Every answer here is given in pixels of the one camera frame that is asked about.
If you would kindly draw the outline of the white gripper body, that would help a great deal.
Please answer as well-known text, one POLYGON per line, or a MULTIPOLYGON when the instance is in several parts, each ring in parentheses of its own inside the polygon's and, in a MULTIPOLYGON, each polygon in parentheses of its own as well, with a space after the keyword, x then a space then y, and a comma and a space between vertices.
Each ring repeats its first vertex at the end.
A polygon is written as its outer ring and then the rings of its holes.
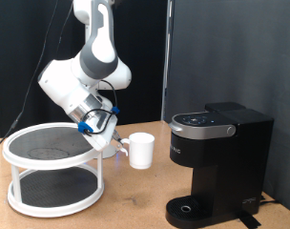
POLYGON ((116 122, 111 111, 90 110, 82 117, 82 134, 96 151, 102 152, 112 140, 116 122))

